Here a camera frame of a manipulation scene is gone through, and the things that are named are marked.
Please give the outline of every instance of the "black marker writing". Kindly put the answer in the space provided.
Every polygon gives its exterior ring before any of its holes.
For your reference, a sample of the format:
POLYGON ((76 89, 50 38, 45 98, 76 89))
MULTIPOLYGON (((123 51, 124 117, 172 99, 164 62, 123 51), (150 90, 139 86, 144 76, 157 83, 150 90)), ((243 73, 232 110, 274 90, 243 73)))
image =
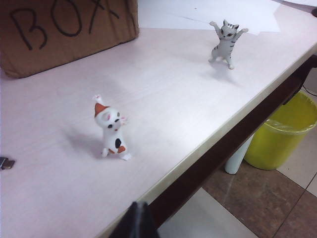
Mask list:
MULTIPOLYGON (((93 29, 93 24, 94 24, 94 20, 95 20, 95 16, 96 16, 96 12, 97 12, 97 9, 98 7, 100 7, 102 10, 104 10, 105 8, 100 4, 100 1, 101 0, 92 0, 92 2, 94 2, 96 4, 95 6, 95 9, 93 11, 93 15, 91 17, 91 20, 90 20, 90 25, 89 25, 89 34, 91 34, 91 31, 93 29)), ((112 11, 111 9, 109 9, 109 12, 114 15, 117 19, 119 19, 119 16, 117 13, 115 13, 114 11, 112 11)))
POLYGON ((55 16, 54 16, 54 10, 55 10, 55 7, 56 7, 57 0, 54 0, 53 5, 51 7, 51 17, 52 17, 53 23, 56 26, 56 28, 58 29, 58 31, 61 34, 63 34, 64 36, 69 36, 69 37, 77 36, 80 33, 81 28, 82 28, 82 23, 81 23, 81 18, 80 18, 79 11, 78 11, 77 6, 75 5, 75 3, 73 3, 73 1, 71 1, 71 0, 65 0, 65 1, 69 2, 73 6, 73 8, 75 10, 75 13, 76 13, 76 16, 77 16, 77 19, 78 19, 78 24, 79 24, 78 30, 75 33, 68 33, 68 32, 63 31, 61 29, 61 27, 58 25, 58 23, 55 20, 55 16))
POLYGON ((22 11, 26 11, 26 12, 32 13, 33 22, 32 22, 32 25, 31 25, 31 27, 30 27, 30 29, 29 29, 29 32, 33 32, 35 29, 38 29, 38 30, 40 30, 40 31, 42 32, 42 34, 43 34, 43 36, 44 36, 44 41, 43 41, 43 43, 40 45, 39 49, 43 48, 43 47, 46 45, 46 41, 47 41, 47 39, 48 39, 48 36, 47 36, 45 30, 44 30, 42 27, 36 25, 36 13, 35 13, 35 11, 34 11, 33 9, 30 9, 30 8, 18 8, 18 9, 16 9, 16 10, 13 10, 12 12, 10 12, 10 17, 11 17, 11 19, 13 20, 13 22, 14 22, 16 28, 18 29, 22 40, 24 41, 24 43, 26 44, 26 46, 28 47, 28 49, 29 49, 29 50, 32 50, 32 46, 31 46, 31 44, 28 42, 28 40, 26 39, 26 37, 25 37, 25 35, 24 35, 24 33, 23 33, 23 31, 22 31, 20 25, 19 25, 19 22, 18 22, 18 21, 15 19, 15 17, 14 17, 14 15, 15 15, 16 13, 22 12, 22 11))

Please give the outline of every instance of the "cable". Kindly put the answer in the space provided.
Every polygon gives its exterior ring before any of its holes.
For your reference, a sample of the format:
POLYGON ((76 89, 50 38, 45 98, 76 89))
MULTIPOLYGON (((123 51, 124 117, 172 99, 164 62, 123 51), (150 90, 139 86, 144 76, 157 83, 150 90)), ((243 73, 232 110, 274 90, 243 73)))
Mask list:
POLYGON ((306 92, 308 92, 310 95, 313 95, 315 97, 317 97, 317 94, 311 93, 310 91, 308 91, 308 89, 304 86, 303 84, 303 88, 306 90, 306 92))

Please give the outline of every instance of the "calico cat figurine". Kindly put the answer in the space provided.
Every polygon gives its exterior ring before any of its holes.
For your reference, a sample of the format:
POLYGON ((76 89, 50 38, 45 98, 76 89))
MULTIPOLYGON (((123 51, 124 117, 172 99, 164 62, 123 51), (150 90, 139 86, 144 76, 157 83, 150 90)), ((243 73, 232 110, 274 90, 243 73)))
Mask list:
POLYGON ((249 30, 244 28, 237 32, 239 25, 229 24, 226 20, 223 21, 223 26, 221 29, 217 26, 217 23, 210 22, 210 26, 213 26, 216 33, 220 39, 219 45, 217 45, 211 52, 212 58, 209 60, 210 63, 214 62, 217 57, 223 57, 229 64, 229 69, 234 69, 231 52, 233 50, 234 44, 242 35, 242 33, 248 32, 249 30))
POLYGON ((95 104, 95 121, 104 131, 102 157, 108 154, 118 154, 121 159, 128 160, 131 155, 127 152, 127 146, 122 137, 121 126, 126 118, 120 117, 118 110, 104 106, 100 95, 93 97, 95 104))

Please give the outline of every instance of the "white table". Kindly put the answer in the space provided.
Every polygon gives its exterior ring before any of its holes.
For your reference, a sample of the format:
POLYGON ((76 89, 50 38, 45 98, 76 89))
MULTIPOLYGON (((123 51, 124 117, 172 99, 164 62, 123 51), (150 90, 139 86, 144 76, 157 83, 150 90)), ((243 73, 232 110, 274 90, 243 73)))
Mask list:
POLYGON ((151 203, 317 49, 317 19, 281 5, 280 33, 244 34, 235 69, 208 64, 210 30, 138 39, 12 80, 1 73, 1 235, 95 237, 134 200, 151 203), (92 96, 129 118, 132 159, 100 157, 92 96))

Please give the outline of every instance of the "brown floor tile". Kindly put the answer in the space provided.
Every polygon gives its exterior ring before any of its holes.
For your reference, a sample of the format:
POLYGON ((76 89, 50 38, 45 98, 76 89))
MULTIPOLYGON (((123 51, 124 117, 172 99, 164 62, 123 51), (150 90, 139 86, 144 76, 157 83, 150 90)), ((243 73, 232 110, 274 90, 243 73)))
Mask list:
POLYGON ((317 197, 305 191, 275 238, 316 238, 317 197))
POLYGON ((243 162, 236 175, 217 171, 203 188, 260 238, 271 238, 304 190, 277 170, 243 162))

